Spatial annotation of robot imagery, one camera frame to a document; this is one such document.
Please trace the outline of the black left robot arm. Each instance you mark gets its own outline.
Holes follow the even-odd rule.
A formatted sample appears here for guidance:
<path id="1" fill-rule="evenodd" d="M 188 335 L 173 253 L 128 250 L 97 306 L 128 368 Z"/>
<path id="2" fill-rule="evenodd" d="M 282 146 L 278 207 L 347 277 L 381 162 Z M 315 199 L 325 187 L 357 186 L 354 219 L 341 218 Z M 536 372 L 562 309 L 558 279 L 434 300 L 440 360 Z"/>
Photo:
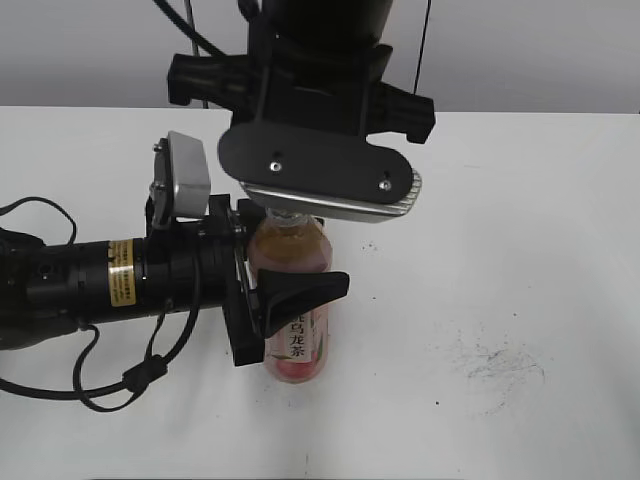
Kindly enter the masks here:
<path id="1" fill-rule="evenodd" d="M 209 198 L 207 215 L 143 238 L 46 246 L 1 234 L 1 347 L 15 350 L 87 324 L 221 308 L 237 366 L 262 362 L 265 342 L 299 316 L 344 297 L 344 272 L 262 270 L 250 286 L 248 236 L 264 218 L 249 200 Z"/>

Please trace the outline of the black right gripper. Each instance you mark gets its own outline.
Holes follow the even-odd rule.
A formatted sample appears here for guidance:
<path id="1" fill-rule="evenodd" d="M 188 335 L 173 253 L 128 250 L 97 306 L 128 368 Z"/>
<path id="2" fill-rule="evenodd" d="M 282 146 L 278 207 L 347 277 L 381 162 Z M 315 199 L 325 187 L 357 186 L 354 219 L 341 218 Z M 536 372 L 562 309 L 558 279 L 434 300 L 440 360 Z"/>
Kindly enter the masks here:
<path id="1" fill-rule="evenodd" d="M 195 100 L 232 113 L 234 125 L 269 122 L 364 138 L 395 132 L 423 144 L 432 99 L 384 81 L 393 54 L 381 19 L 251 19 L 247 51 L 177 54 L 167 74 L 174 105 Z"/>

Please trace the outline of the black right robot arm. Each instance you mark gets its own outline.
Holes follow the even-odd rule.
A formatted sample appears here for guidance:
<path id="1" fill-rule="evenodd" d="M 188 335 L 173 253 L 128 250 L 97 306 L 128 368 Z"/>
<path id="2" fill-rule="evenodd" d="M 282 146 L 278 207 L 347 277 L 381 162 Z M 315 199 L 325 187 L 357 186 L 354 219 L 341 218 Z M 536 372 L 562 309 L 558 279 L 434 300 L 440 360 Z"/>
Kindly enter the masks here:
<path id="1" fill-rule="evenodd" d="M 266 121 L 348 136 L 395 132 L 423 144 L 435 126 L 432 99 L 383 81 L 393 53 L 381 37 L 389 1 L 241 1 L 247 51 L 230 55 L 166 1 L 157 7 L 204 55 L 177 54 L 168 100 L 207 101 L 234 124 Z"/>

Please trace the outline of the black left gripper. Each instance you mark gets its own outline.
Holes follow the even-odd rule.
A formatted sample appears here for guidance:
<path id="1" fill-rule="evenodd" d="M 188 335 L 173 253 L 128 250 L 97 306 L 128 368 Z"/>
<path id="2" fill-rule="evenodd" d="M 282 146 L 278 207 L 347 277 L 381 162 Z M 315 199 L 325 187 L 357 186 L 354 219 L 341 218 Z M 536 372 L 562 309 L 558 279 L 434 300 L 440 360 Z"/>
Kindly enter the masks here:
<path id="1" fill-rule="evenodd" d="M 303 314 L 345 297 L 350 286 L 345 272 L 260 269 L 257 294 L 254 293 L 246 266 L 247 249 L 266 217 L 266 210 L 249 199 L 240 199 L 233 206 L 228 194 L 217 194 L 209 197 L 208 214 L 198 227 L 201 307 L 222 310 L 236 367 L 261 363 L 264 339 L 273 337 Z"/>

